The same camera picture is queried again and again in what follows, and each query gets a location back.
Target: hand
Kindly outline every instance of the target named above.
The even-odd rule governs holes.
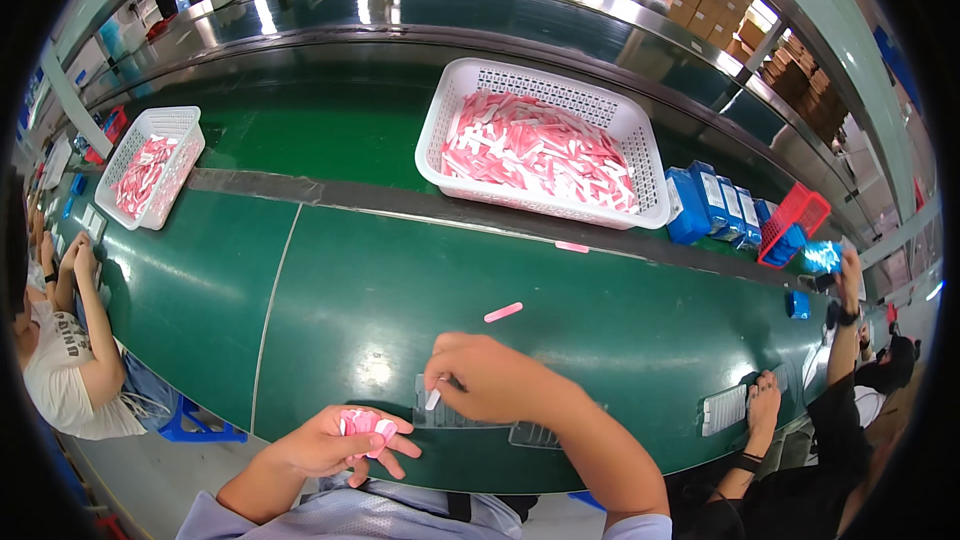
[[[93,270],[97,267],[97,258],[89,244],[79,244],[73,263],[73,272],[77,280],[93,280]]]
[[[372,411],[396,424],[397,433],[390,438],[387,448],[380,452],[376,460],[387,468],[391,476],[402,480],[406,474],[391,449],[407,457],[418,458],[422,453],[420,448],[401,436],[413,432],[414,426],[400,417],[369,406],[331,404],[264,450],[270,451],[275,459],[307,478],[332,476],[352,467],[353,475],[347,483],[354,488],[360,486],[370,473],[370,464],[366,457],[357,458],[354,455],[380,448],[383,446],[383,436],[376,432],[340,435],[340,412],[344,409]]]
[[[780,412],[781,394],[777,388],[777,376],[764,371],[756,379],[756,383],[748,390],[750,406],[747,412],[747,426],[750,429],[750,441],[747,450],[751,455],[763,457],[774,438],[777,428],[777,414]]]
[[[44,264],[52,264],[54,262],[54,253],[57,252],[57,247],[54,246],[54,236],[50,232],[43,233],[43,241],[40,243],[40,258]]]
[[[853,248],[845,248],[840,259],[840,273],[834,273],[837,291],[843,301],[843,308],[849,314],[860,309],[860,258]]]
[[[448,382],[450,376],[466,389]],[[437,336],[423,371],[427,391],[439,389],[443,402],[468,419],[492,423],[532,421],[546,425],[565,408],[564,394],[576,388],[526,354],[488,335],[448,331]]]
[[[65,270],[73,270],[74,262],[77,259],[77,250],[81,246],[90,247],[90,236],[87,232],[79,232],[76,237],[73,238],[73,241],[70,242],[70,246],[66,249],[66,252],[63,253],[63,259],[60,261],[60,267]]]
[[[870,325],[861,325],[856,335],[860,341],[860,350],[867,350],[870,347]]]

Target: red container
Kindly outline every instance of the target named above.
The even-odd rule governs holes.
[[[798,223],[803,228],[803,234],[811,238],[830,213],[831,204],[825,198],[797,182],[790,188],[783,202],[776,207],[770,219],[760,228],[762,239],[756,262],[775,270],[782,269],[783,265],[776,266],[763,259],[770,252],[770,248],[794,223]]]

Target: white label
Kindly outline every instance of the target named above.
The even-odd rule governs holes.
[[[706,191],[706,204],[723,209],[723,194],[720,193],[720,182],[717,181],[716,176],[701,171],[700,177],[703,180],[703,189]]]
[[[727,186],[726,184],[721,184],[720,188],[723,189],[723,196],[726,197],[726,210],[738,220],[742,220],[743,212],[740,211],[740,200],[737,198],[737,191],[733,186]]]
[[[761,222],[757,219],[757,209],[754,209],[754,201],[743,192],[738,192],[738,195],[740,195],[740,206],[743,207],[743,220],[747,225],[761,227]]]
[[[680,193],[677,191],[677,184],[672,177],[666,178],[666,195],[670,198],[670,218],[666,220],[667,225],[673,223],[680,213],[684,212],[684,203],[680,201]]]

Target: person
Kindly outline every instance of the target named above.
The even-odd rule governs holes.
[[[828,388],[807,407],[819,462],[781,469],[752,483],[780,402],[776,378],[764,373],[750,388],[747,448],[735,456],[709,501],[675,523],[675,537],[833,539],[853,521],[900,438],[897,432],[873,450],[860,426],[854,392],[859,274],[857,253],[845,250],[836,279],[842,312],[826,364]]]
[[[866,428],[881,414],[883,403],[897,389],[906,388],[913,377],[913,367],[920,358],[919,340],[900,335],[897,322],[890,324],[890,343],[874,353],[866,324],[857,335],[860,363],[853,374],[853,391],[860,425]]]
[[[6,244],[7,261],[23,264],[11,268],[7,279],[7,292],[22,297],[12,309],[15,352],[24,387],[43,419],[59,432],[88,440],[146,434],[170,421],[179,394],[118,347],[94,284],[96,259],[87,233],[73,239],[56,273],[53,239],[43,234],[39,253],[46,292],[38,293],[26,287],[22,204],[7,212],[6,228],[14,240]],[[85,326],[75,315],[74,281]]]
[[[452,385],[455,377],[464,390]],[[435,388],[464,417],[495,423],[531,421],[552,430],[593,497],[606,509],[605,540],[667,540],[672,523],[666,486],[653,459],[630,432],[579,385],[486,335],[437,337],[424,387]],[[366,406],[332,405],[255,456],[216,498],[200,492],[177,540],[295,538],[521,538],[521,516],[503,500],[472,495],[468,515],[447,493],[367,480],[369,464],[353,455],[382,446],[376,433],[341,436],[343,409],[369,409],[396,422],[378,461],[404,476],[393,451],[418,458],[406,421]],[[305,479],[320,491],[293,509]]]

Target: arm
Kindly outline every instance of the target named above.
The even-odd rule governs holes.
[[[780,403],[781,393],[777,388],[777,376],[764,371],[757,378],[756,383],[750,386],[750,411],[747,413],[750,439],[747,441],[747,447],[743,449],[744,456],[757,464],[763,461],[767,450],[770,449],[770,443],[773,442]],[[742,499],[753,480],[753,473],[733,467],[717,484],[716,491],[708,502]]]
[[[451,376],[466,391],[447,382]],[[641,443],[579,385],[533,358],[486,335],[442,333],[423,383],[464,417],[552,430],[606,509],[607,527],[633,515],[670,514],[664,477]]]
[[[848,314],[859,312],[858,284],[860,279],[860,258],[851,248],[843,251],[841,274],[836,276],[837,289],[840,291],[843,310]],[[826,362],[826,383],[833,386],[854,373],[857,366],[857,327],[840,326],[830,347],[830,357]]]
[[[79,375],[83,378],[90,406],[96,411],[111,401],[123,388],[127,370],[120,358],[117,343],[114,342],[110,319],[100,302],[97,289],[93,287],[94,263],[90,246],[79,246],[76,261],[77,286],[79,298],[83,301],[83,310],[86,312],[87,333],[90,336],[90,349],[93,351],[93,360],[79,366]]]
[[[367,478],[366,457],[356,458],[383,446],[383,436],[375,432],[340,435],[340,413],[344,409],[364,409],[386,417],[396,424],[398,432],[377,460],[395,478],[404,471],[390,449],[418,458],[421,450],[401,436],[410,434],[414,426],[376,408],[368,406],[331,405],[305,424],[283,436],[257,456],[240,474],[217,493],[217,503],[246,520],[262,525],[290,510],[307,478],[332,476],[354,468],[349,484],[357,487]]]

